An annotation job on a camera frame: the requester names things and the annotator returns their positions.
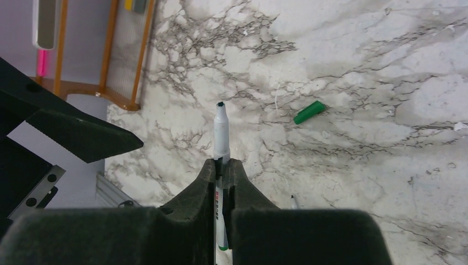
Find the green pen cap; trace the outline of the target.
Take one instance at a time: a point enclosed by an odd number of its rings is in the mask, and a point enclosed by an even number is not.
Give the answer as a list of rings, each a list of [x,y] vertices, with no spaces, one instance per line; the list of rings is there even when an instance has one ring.
[[[304,108],[303,110],[299,111],[297,115],[294,117],[293,121],[296,125],[299,125],[306,120],[310,119],[311,117],[323,112],[326,110],[326,106],[321,103],[320,101],[315,101],[310,104],[308,107]]]

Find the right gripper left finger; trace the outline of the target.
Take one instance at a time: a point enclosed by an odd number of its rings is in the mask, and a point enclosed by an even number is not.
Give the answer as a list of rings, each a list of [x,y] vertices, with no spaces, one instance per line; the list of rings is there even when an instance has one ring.
[[[159,208],[36,210],[1,241],[2,264],[214,264],[215,162]]]

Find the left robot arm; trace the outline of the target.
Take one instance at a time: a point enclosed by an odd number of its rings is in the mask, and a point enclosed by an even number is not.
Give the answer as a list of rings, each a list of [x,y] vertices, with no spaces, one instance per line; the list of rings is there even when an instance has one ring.
[[[45,207],[65,172],[9,137],[21,123],[85,163],[143,146],[132,132],[80,111],[1,60],[1,234],[19,215]]]

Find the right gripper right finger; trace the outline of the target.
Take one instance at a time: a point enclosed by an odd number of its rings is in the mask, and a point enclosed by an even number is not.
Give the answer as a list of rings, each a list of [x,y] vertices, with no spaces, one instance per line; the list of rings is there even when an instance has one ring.
[[[242,162],[225,171],[234,264],[391,264],[378,224],[350,209],[281,209],[248,179]]]

